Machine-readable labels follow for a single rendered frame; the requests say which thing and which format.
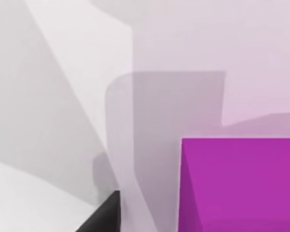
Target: black triangular object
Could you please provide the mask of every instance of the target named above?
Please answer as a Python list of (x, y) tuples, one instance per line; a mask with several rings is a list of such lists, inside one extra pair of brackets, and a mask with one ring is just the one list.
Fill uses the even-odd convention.
[(76, 232), (120, 232), (120, 192), (115, 191)]

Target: pink tinted surface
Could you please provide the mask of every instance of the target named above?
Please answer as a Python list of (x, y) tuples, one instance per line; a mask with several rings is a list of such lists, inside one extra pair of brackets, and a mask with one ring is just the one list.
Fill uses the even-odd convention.
[(180, 232), (290, 232), (290, 139), (184, 139), (181, 174)]

